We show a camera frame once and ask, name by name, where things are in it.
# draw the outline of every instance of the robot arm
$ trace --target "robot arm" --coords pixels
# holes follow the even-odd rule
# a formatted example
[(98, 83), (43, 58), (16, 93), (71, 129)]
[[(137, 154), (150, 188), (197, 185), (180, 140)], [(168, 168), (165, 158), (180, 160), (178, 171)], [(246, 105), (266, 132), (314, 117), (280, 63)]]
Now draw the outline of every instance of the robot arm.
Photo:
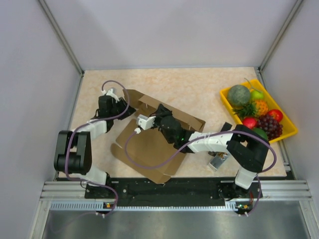
[[(184, 144), (198, 137), (205, 137), (190, 143), (181, 151), (183, 153), (208, 151), (231, 154), (241, 165), (234, 182), (234, 190), (237, 191), (238, 194), (245, 193), (249, 190), (256, 175), (263, 170), (268, 152), (268, 147), (264, 144), (248, 136), (235, 133), (208, 137), (212, 133), (200, 133), (183, 129), (180, 123), (172, 116), (172, 112), (162, 104), (150, 117), (143, 115), (138, 116), (137, 124), (144, 130), (158, 128), (167, 142), (173, 143), (176, 149), (181, 148)], [(223, 130), (230, 130), (230, 128), (231, 125)], [(250, 133), (264, 140), (244, 125), (237, 125), (235, 130)]]
[[(91, 141), (110, 131), (114, 121), (104, 119), (122, 113), (127, 107), (127, 103), (123, 98), (117, 97), (114, 88), (111, 88), (108, 92), (103, 92), (98, 103), (99, 108), (96, 110), (94, 117), (88, 121), (87, 126), (82, 127), (75, 134), (71, 148), (76, 148), (76, 150), (69, 154), (68, 171), (71, 176), (104, 185), (109, 175), (92, 165)], [(123, 120), (135, 111), (134, 108), (129, 107), (126, 113), (118, 119)], [(54, 157), (56, 171), (64, 172), (66, 151), (73, 131), (63, 130), (59, 132)]]

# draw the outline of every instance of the plastic fruit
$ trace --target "plastic fruit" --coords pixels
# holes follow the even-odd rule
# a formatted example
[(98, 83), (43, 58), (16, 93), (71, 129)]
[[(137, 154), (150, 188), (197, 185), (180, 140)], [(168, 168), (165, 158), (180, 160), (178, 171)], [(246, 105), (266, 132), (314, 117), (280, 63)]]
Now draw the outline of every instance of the plastic fruit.
[(233, 107), (244, 106), (250, 101), (250, 91), (245, 86), (235, 85), (229, 89), (227, 100)]
[(243, 125), (245, 125), (249, 129), (253, 129), (257, 125), (257, 120), (253, 117), (246, 117), (243, 120)]
[(276, 121), (280, 122), (283, 120), (283, 113), (280, 110), (274, 109), (271, 111), (268, 111), (268, 115), (272, 116)]
[(268, 105), (264, 100), (255, 100), (242, 109), (233, 109), (233, 111), (242, 119), (249, 116), (260, 117), (268, 112)]
[(265, 131), (269, 140), (278, 138), (283, 134), (283, 125), (268, 114), (259, 118), (257, 128)]
[(250, 89), (253, 89), (253, 91), (250, 93), (250, 99), (252, 101), (254, 100), (262, 100), (264, 98), (264, 93), (262, 91), (257, 90), (253, 85), (250, 83), (247, 78), (244, 78), (250, 85)]
[(264, 132), (262, 129), (260, 128), (254, 128), (253, 131), (258, 134), (261, 138), (264, 138), (265, 140), (268, 141), (268, 136), (266, 134), (266, 132)]
[(250, 93), (250, 99), (253, 100), (253, 101), (254, 100), (262, 100), (263, 98), (264, 98), (264, 93), (262, 93), (262, 92), (253, 90)]

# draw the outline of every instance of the pineapple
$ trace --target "pineapple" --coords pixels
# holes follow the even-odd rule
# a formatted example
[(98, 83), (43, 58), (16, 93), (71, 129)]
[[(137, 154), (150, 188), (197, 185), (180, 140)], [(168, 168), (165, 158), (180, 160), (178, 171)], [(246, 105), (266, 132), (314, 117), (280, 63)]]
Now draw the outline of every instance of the pineapple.
[(264, 116), (268, 112), (267, 102), (264, 100), (255, 100), (247, 105), (245, 105), (241, 109), (233, 110), (239, 118), (244, 118), (248, 116), (260, 117)]

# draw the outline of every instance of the green apple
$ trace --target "green apple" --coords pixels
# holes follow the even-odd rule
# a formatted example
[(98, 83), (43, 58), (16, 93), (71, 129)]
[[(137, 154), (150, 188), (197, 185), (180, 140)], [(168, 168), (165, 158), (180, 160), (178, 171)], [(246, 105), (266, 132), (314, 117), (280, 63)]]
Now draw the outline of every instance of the green apple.
[(262, 100), (263, 98), (264, 98), (264, 93), (262, 93), (261, 91), (253, 90), (250, 93), (251, 100)]

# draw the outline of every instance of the melon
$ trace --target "melon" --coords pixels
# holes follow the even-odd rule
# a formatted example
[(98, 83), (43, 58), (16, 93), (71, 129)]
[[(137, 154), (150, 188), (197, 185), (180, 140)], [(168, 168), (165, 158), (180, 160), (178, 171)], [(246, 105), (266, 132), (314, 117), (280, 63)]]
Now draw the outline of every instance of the melon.
[(229, 89), (227, 100), (233, 107), (244, 106), (250, 101), (250, 91), (243, 85), (235, 85)]

